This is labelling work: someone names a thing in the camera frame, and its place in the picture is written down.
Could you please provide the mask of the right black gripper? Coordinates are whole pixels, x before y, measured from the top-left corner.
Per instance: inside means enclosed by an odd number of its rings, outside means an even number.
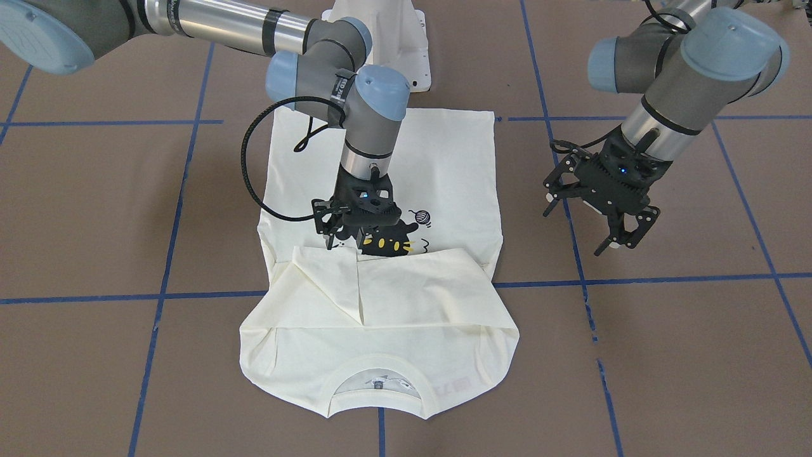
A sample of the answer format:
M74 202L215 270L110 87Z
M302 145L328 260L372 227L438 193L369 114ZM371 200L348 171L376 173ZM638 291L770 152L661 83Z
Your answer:
M393 188L388 175L374 171L371 179L356 178L342 167L337 169L336 187L331 200L311 201L313 221L317 234L325 239L328 251L333 248L334 238L340 225L359 228L357 248L371 252L375 243L375 227L394 226L402 211L393 199ZM340 206L348 211L340 213Z

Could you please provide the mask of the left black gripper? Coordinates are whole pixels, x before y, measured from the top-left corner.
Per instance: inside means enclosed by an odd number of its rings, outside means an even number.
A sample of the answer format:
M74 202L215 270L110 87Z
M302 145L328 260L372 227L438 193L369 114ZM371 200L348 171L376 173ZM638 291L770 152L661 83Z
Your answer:
M624 136L622 128L616 127L585 145L552 147L554 152L565 156L543 180L549 204L542 216L548 217L559 201L585 196L587 188L579 179L565 184L563 176L574 176L579 164L588 159L589 164L596 168L587 176L589 183L594 182L596 191L605 195L607 205L613 206L606 214L609 235L595 249L594 256L600 256L608 247L634 249L660 215L657 206L650 206L650 187L673 164L672 160L657 159L647 153L659 136L658 128L652 128L638 144L633 144ZM627 214L635 217L637 222L637 228L633 231L625 229Z

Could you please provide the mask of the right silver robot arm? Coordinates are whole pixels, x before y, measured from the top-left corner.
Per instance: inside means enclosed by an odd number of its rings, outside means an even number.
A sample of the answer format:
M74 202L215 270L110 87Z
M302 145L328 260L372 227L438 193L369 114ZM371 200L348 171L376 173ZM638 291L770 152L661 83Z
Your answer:
M274 110L288 106L323 128L342 128L343 152L328 200L314 199L310 219L325 237L353 237L360 249L386 240L400 222L388 176L410 96L394 69L369 65L373 40L353 17L334 22L242 1L3 1L2 43L35 69L72 74L146 34L183 36L267 56L272 106L247 128L241 169L252 199L279 220L294 221L262 202L247 175L247 144Z

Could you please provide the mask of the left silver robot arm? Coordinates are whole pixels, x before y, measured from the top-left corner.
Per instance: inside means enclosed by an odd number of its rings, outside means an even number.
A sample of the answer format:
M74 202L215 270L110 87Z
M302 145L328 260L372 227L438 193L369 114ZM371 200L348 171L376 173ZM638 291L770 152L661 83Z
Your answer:
M640 93L621 124L597 139L601 150L553 140L563 154L544 180L548 210L581 199L605 216L608 247L635 248L660 211L648 192L673 162L734 101L774 86L790 49L774 29L742 12L740 1L672 1L625 37L595 44L588 60L594 89Z

